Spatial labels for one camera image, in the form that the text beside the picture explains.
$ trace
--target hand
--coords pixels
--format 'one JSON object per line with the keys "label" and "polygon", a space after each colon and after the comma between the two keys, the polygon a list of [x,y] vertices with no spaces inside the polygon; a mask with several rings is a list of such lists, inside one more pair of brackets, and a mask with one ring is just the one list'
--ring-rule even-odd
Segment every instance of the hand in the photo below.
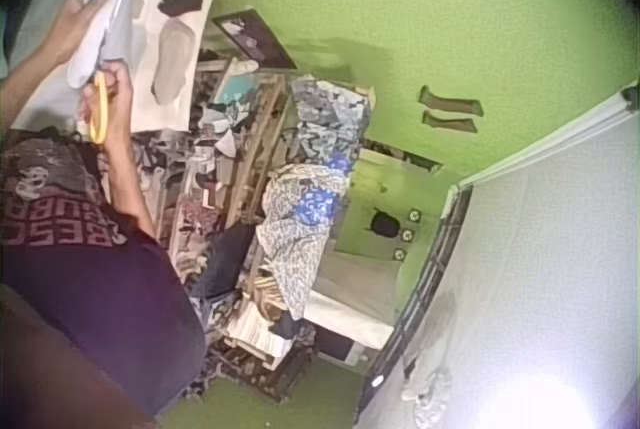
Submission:
{"label": "hand", "polygon": [[66,0],[44,39],[41,50],[55,65],[64,64],[76,51],[94,16],[107,0]]}
{"label": "hand", "polygon": [[[133,87],[127,64],[110,61],[104,64],[104,79],[109,99],[109,122],[104,149],[107,157],[130,155],[131,151],[131,104]],[[85,117],[100,120],[98,88],[87,84],[82,90],[80,113]]]}

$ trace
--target scissors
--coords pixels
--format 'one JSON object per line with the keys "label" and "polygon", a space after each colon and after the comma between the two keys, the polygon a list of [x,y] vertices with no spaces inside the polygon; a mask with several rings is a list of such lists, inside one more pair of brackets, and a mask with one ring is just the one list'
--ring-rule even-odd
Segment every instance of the scissors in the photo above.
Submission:
{"label": "scissors", "polygon": [[113,25],[115,15],[118,13],[121,2],[122,0],[118,0],[109,18],[107,30],[105,30],[102,41],[100,42],[96,71],[93,76],[93,84],[98,88],[98,104],[100,107],[100,112],[98,113],[99,125],[97,129],[93,114],[91,114],[91,118],[89,119],[89,136],[94,144],[104,144],[104,140],[107,137],[107,125],[109,124],[109,99],[107,96],[107,81],[104,76],[104,71],[101,70],[101,67],[104,65],[102,50],[104,49],[107,36],[111,26]]}
{"label": "scissors", "polygon": [[91,114],[91,119],[89,120],[89,136],[94,144],[104,144],[104,140],[107,138],[107,125],[109,123],[109,101],[107,98],[107,82],[104,77],[104,72],[100,69],[96,70],[93,76],[93,84],[98,88],[98,104],[100,106],[98,120],[100,123],[96,129],[94,117],[93,114]]}

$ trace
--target dark t-shirt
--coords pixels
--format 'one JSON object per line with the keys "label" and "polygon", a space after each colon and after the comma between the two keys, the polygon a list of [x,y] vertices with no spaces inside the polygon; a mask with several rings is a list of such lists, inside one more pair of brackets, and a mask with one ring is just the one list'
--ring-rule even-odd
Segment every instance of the dark t-shirt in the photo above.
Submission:
{"label": "dark t-shirt", "polygon": [[202,327],[164,251],[106,202],[88,150],[35,137],[2,155],[3,283],[155,415],[201,369]]}

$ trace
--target black bag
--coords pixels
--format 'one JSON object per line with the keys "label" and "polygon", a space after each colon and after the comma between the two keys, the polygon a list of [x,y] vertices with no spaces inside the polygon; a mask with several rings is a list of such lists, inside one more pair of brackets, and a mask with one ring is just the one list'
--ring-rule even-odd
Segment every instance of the black bag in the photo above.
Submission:
{"label": "black bag", "polygon": [[237,221],[226,231],[214,235],[209,247],[207,268],[195,282],[189,295],[201,299],[218,299],[233,291],[255,231],[256,226]]}
{"label": "black bag", "polygon": [[371,219],[371,230],[379,236],[393,239],[400,232],[400,221],[386,212],[376,209],[376,215]]}

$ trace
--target floor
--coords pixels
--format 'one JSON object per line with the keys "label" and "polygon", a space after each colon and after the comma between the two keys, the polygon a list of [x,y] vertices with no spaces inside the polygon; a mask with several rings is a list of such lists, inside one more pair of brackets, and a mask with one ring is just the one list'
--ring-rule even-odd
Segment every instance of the floor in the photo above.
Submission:
{"label": "floor", "polygon": [[216,381],[202,403],[180,403],[163,420],[166,429],[302,428],[351,429],[362,376],[316,360],[281,406],[248,389]]}

